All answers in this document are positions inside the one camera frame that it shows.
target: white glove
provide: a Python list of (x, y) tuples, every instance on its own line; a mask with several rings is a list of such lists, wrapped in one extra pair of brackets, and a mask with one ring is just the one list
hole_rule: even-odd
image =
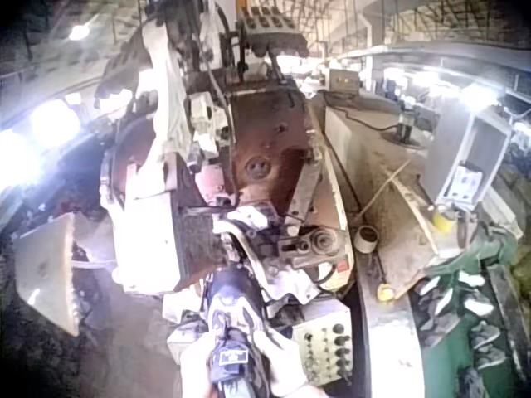
[(216, 346), (213, 332), (207, 332), (181, 354), (181, 378), (183, 398), (218, 397), (216, 387), (210, 381), (208, 360)]
[(296, 392), (308, 383), (300, 360), (299, 346), (276, 330), (256, 331), (253, 339), (256, 347), (270, 360), (271, 392), (280, 398)]

